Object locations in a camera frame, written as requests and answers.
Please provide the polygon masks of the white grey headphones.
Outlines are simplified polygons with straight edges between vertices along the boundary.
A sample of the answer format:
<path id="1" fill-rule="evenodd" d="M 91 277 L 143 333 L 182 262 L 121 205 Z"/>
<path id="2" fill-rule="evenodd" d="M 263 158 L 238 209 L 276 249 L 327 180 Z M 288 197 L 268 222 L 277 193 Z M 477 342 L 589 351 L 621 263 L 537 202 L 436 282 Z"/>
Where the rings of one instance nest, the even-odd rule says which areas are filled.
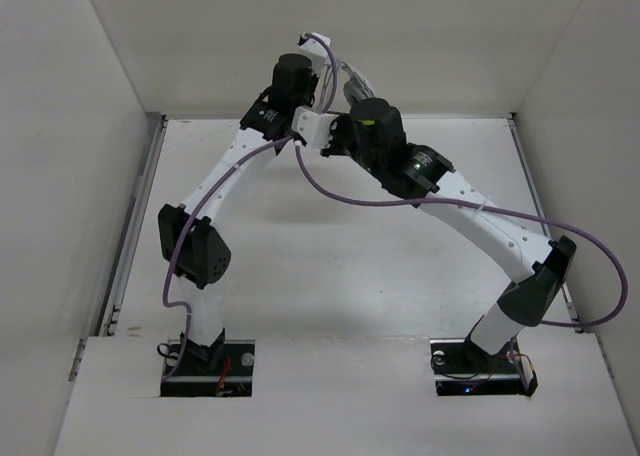
<path id="1" fill-rule="evenodd" d="M 348 80 L 342 86 L 342 92 L 350 107 L 362 100 L 376 96 L 369 80 L 354 65 L 341 60 L 338 60 L 337 64 L 339 65 L 340 71 L 348 76 Z M 331 63 L 327 62 L 323 70 L 324 74 L 318 101 L 318 107 L 320 109 L 323 109 L 328 102 L 330 91 L 333 88 Z"/>

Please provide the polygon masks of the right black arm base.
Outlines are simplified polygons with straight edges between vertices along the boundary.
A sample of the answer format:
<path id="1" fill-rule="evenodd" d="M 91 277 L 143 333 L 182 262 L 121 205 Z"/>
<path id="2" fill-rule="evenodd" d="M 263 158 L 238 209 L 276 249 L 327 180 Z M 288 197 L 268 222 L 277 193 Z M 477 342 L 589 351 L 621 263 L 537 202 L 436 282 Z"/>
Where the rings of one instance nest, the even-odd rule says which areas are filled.
<path id="1" fill-rule="evenodd" d="M 440 397 L 531 397 L 538 389 L 533 361 L 520 351 L 516 339 L 486 362 L 472 362 L 465 352 L 463 339 L 433 339 L 430 341 L 430 366 Z"/>

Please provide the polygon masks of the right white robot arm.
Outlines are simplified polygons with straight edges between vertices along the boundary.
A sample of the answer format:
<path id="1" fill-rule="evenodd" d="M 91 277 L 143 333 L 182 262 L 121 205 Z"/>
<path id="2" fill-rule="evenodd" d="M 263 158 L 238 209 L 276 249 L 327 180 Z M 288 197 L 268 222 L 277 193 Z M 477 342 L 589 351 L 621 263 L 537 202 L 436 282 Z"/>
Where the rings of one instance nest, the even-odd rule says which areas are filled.
<path id="1" fill-rule="evenodd" d="M 409 142 L 400 112 L 384 99 L 364 99 L 347 113 L 326 117 L 314 141 L 325 157 L 350 157 L 393 196 L 421 199 L 420 210 L 455 229 L 509 277 L 465 337 L 463 357 L 470 367 L 487 369 L 512 338 L 542 322 L 576 252 L 571 239 L 553 241 L 500 214 L 449 159 Z"/>

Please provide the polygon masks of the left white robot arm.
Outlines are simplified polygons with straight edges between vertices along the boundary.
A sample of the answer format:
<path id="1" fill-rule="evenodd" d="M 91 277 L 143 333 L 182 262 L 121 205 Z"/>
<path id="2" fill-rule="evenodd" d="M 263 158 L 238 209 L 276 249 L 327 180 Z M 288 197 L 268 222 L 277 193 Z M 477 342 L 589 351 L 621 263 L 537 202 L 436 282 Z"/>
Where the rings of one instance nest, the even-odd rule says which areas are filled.
<path id="1" fill-rule="evenodd" d="M 325 62 L 323 56 L 301 53 L 280 56 L 270 84 L 241 117 L 220 161 L 180 204 L 160 209 L 161 253 L 168 263 L 162 304 L 185 312 L 178 343 L 157 347 L 167 377 L 189 362 L 205 373 L 223 363 L 225 326 L 209 297 L 231 262 L 225 220 L 253 180 L 293 140 L 296 112 L 313 106 Z"/>

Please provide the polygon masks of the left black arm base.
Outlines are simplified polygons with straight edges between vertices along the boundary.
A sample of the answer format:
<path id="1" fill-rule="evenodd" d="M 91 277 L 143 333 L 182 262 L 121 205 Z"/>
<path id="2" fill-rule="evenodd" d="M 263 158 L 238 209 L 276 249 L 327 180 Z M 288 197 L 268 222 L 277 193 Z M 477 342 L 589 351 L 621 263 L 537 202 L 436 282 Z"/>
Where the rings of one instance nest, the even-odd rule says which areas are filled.
<path id="1" fill-rule="evenodd" d="M 254 340 L 227 340 L 214 368 L 186 352 L 177 370 L 160 382 L 168 398 L 248 398 L 252 396 Z"/>

